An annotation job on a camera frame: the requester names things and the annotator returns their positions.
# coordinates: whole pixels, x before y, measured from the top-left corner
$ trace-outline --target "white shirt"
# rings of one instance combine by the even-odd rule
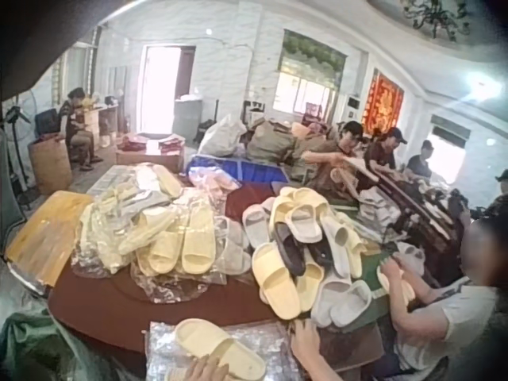
[[[449,286],[450,290],[460,292],[413,312],[418,314],[420,311],[442,310],[448,319],[448,332],[444,340],[428,342],[398,335],[394,351],[400,359],[401,369],[413,368],[417,372],[393,379],[423,380],[442,358],[457,354],[482,333],[495,306],[495,289],[463,286],[468,280],[464,277]]]

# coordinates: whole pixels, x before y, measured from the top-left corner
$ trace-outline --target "doorway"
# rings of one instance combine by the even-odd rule
[[[148,46],[141,72],[140,132],[171,133],[182,49]]]

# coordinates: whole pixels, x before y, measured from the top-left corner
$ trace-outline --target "red banner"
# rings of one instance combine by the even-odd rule
[[[375,69],[362,117],[365,133],[372,135],[375,129],[385,133],[396,127],[403,99],[404,90]]]

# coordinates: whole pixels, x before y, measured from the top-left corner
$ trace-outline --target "baseball cap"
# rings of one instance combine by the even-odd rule
[[[424,140],[423,144],[421,145],[421,148],[434,150],[434,147],[432,146],[432,142],[430,140]]]
[[[354,137],[359,137],[360,139],[364,135],[364,127],[357,121],[349,121],[342,128],[343,132],[350,132]]]
[[[499,177],[495,178],[499,182],[508,180],[508,169],[505,169]]]
[[[394,127],[393,129],[389,129],[387,132],[387,137],[394,137],[398,141],[400,141],[402,144],[407,144],[407,141],[402,136],[402,131],[398,129],[397,127]]]

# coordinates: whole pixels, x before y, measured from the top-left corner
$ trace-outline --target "air conditioner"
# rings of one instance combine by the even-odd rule
[[[360,100],[353,95],[348,95],[341,121],[360,121],[360,119]]]

